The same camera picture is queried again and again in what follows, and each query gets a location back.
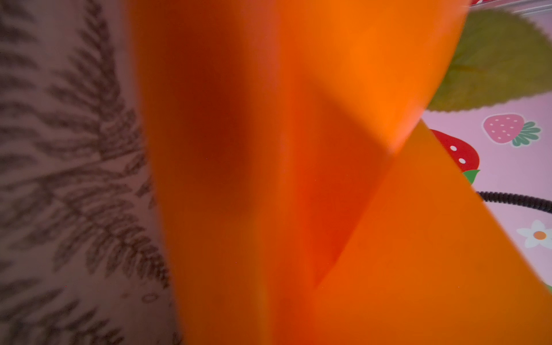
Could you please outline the orange wrapping paper sheet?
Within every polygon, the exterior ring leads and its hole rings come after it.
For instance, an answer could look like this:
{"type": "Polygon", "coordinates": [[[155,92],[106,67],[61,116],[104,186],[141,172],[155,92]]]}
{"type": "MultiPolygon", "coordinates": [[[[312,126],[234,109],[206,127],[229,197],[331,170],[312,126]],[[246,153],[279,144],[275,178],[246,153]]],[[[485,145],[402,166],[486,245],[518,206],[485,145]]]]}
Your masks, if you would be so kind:
{"type": "Polygon", "coordinates": [[[185,344],[550,344],[421,121],[468,1],[128,1],[185,344]]]}

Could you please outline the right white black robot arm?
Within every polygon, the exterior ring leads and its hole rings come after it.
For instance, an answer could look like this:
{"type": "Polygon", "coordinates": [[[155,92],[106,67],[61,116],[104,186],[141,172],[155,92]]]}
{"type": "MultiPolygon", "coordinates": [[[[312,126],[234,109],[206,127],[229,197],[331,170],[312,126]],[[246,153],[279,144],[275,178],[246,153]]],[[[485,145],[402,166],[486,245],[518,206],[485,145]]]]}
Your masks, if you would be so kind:
{"type": "Polygon", "coordinates": [[[477,191],[477,194],[487,203],[508,204],[542,211],[547,214],[551,213],[551,201],[543,198],[492,191],[477,191]]]}

